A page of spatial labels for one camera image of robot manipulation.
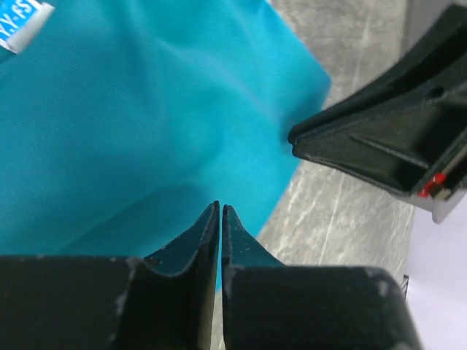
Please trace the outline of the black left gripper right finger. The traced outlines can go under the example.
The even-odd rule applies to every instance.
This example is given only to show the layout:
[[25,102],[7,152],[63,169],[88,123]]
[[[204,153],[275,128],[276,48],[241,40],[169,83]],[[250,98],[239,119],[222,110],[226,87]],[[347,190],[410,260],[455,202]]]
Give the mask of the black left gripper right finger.
[[420,349],[400,286],[372,266],[289,266],[222,215],[227,349]]

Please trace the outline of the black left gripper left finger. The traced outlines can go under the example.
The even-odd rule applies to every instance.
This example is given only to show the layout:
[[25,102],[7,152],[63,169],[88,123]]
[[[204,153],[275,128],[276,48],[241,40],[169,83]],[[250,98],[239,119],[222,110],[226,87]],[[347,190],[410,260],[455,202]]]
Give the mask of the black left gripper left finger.
[[208,349],[220,205],[145,258],[3,256],[3,349]]

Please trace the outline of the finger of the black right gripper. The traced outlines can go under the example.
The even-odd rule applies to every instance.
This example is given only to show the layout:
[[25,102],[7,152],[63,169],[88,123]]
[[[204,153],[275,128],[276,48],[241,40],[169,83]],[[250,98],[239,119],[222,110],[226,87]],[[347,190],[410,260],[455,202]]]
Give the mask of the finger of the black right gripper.
[[287,139],[333,120],[406,96],[444,73],[466,54],[466,7],[449,5],[426,34],[393,67],[339,103],[292,127]]
[[324,128],[293,147],[305,160],[337,168],[395,194],[413,194],[443,167],[466,131],[466,117],[384,117]]

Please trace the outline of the teal t shirt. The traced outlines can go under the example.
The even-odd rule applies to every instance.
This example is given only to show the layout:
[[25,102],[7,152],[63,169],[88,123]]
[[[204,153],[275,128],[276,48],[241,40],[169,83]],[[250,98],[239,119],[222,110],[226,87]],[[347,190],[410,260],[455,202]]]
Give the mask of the teal t shirt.
[[330,85],[267,1],[3,1],[1,253],[143,257],[213,201],[256,236]]

